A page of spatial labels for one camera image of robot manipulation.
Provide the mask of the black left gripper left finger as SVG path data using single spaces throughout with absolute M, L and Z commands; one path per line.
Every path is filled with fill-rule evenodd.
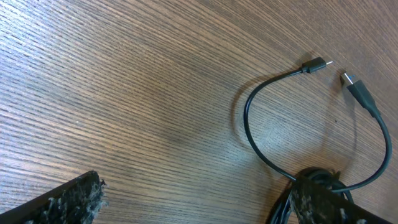
M 92 223 L 103 206 L 106 183 L 88 171 L 1 214 L 1 223 Z

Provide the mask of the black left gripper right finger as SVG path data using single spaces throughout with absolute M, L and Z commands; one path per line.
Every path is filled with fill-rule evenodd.
M 300 224 L 391 224 L 306 177 L 292 185 L 290 204 Z

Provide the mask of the black USB cable thick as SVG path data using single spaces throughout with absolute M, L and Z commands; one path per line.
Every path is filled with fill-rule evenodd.
M 381 174 L 388 167 L 392 156 L 391 137 L 388 132 L 387 126 L 382 119 L 380 111 L 376 106 L 376 102 L 374 101 L 373 96 L 370 94 L 366 85 L 361 80 L 354 81 L 346 73 L 342 74 L 342 80 L 344 81 L 344 84 L 347 85 L 348 91 L 352 94 L 356 101 L 364 109 L 366 109 L 373 118 L 376 119 L 381 128 L 386 144 L 386 153 L 380 168 L 378 168 L 378 170 L 372 176 L 370 176 L 370 178 L 352 186 L 346 186 L 344 183 L 342 183 L 342 181 L 340 180 L 339 172 L 332 173 L 326 169 L 322 169 L 319 167 L 310 167 L 304 169 L 298 173 L 296 179 L 285 189 L 283 194 L 278 198 L 270 212 L 270 215 L 266 220 L 266 223 L 287 223 L 290 218 L 290 214 L 295 213 L 290 204 L 290 198 L 292 185 L 300 177 L 306 177 L 314 183 L 324 186 L 326 189 L 331 190 L 334 194 L 337 194 L 340 197 L 343 197 L 349 202 L 355 204 L 351 191 L 370 184 L 372 181 L 380 177 Z

